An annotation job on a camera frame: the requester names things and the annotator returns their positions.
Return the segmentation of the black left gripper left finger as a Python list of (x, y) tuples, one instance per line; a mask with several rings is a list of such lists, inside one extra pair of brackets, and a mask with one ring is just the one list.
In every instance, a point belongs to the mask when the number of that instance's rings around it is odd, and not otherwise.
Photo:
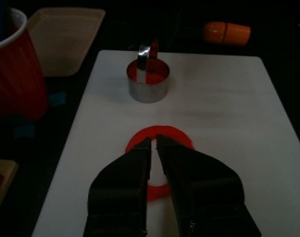
[(152, 140), (144, 139), (98, 173), (89, 191), (84, 237), (145, 237)]

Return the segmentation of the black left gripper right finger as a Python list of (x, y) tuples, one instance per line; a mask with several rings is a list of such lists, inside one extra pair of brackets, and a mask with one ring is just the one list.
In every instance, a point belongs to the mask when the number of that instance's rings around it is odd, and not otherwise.
[(261, 237), (245, 205), (240, 175), (217, 158), (158, 137), (180, 237)]

